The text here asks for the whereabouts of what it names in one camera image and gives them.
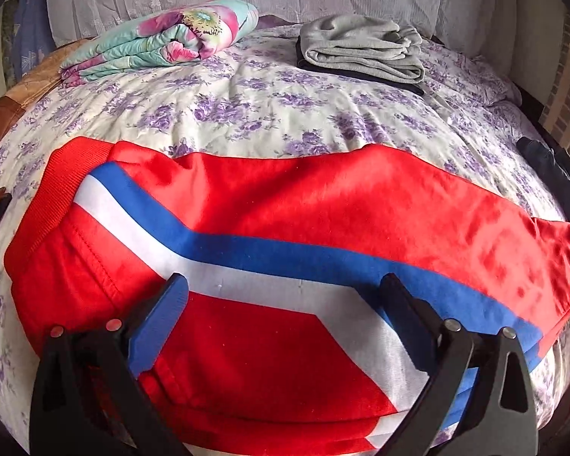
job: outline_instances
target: wrinkled sheet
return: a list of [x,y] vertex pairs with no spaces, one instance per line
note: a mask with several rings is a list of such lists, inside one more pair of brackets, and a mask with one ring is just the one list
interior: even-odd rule
[[[2,258],[50,153],[74,136],[126,139],[171,156],[200,150],[293,157],[381,143],[465,177],[532,216],[564,219],[515,149],[522,135],[539,138],[516,106],[519,93],[489,65],[424,41],[428,94],[420,98],[295,68],[298,34],[299,26],[255,32],[199,64],[54,90],[2,140],[0,186],[12,191],[13,202],[0,226],[0,418],[24,447],[38,359],[18,321]],[[570,381],[570,321],[531,377],[542,426]]]

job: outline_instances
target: brown blanket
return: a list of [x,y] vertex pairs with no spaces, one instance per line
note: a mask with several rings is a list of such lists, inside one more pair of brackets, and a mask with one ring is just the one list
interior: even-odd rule
[[61,62],[86,41],[80,39],[53,51],[0,98],[0,141],[31,105],[59,85]]

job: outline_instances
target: teal fabric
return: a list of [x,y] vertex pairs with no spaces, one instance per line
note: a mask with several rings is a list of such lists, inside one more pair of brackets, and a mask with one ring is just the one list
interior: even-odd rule
[[78,48],[61,64],[65,87],[135,68],[197,62],[255,29],[258,11],[241,0],[157,12],[125,22]]

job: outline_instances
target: floral blanket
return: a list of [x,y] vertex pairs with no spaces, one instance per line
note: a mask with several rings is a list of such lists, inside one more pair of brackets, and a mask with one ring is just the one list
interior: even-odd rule
[[[256,31],[189,66],[134,70],[56,89],[1,141],[0,187],[13,193],[13,201],[0,225],[0,418],[25,448],[38,359],[17,318],[2,260],[50,153],[74,136],[126,139],[170,156],[197,150],[296,157],[380,143],[460,175],[532,216],[564,219],[515,148],[522,135],[539,138],[517,107],[517,89],[485,62],[424,41],[427,93],[421,98],[299,70],[298,35],[299,26]],[[542,426],[570,382],[570,321],[531,377]]]
[[124,22],[82,46],[61,64],[65,87],[144,67],[205,59],[255,29],[258,11],[241,0],[162,11]]

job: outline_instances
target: red fabric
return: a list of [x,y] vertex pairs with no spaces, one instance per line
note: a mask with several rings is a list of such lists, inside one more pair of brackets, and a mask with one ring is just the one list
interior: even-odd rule
[[[368,146],[302,159],[190,154],[173,161],[128,142],[77,138],[51,156],[5,254],[13,300],[37,352],[52,325],[99,326],[162,282],[72,205],[82,178],[108,160],[195,231],[340,247],[430,269],[506,300],[519,317],[542,328],[544,347],[570,315],[570,224],[530,218],[408,153]],[[395,202],[393,186],[403,187]],[[325,211],[305,210],[319,202]],[[381,208],[388,208],[388,231],[376,227],[368,237],[351,239],[351,222],[372,221]],[[481,265],[470,267],[469,260]],[[249,327],[233,327],[230,317]],[[198,446],[238,454],[372,449],[365,436],[394,407],[326,334],[313,315],[192,292],[154,369],[140,382],[182,440]],[[275,358],[272,348],[290,350],[295,361]],[[207,351],[206,363],[198,362]],[[242,382],[234,364],[249,364],[255,374]],[[302,375],[307,365],[314,370]],[[267,375],[283,390],[263,391]],[[259,391],[253,399],[246,396],[250,385]]]

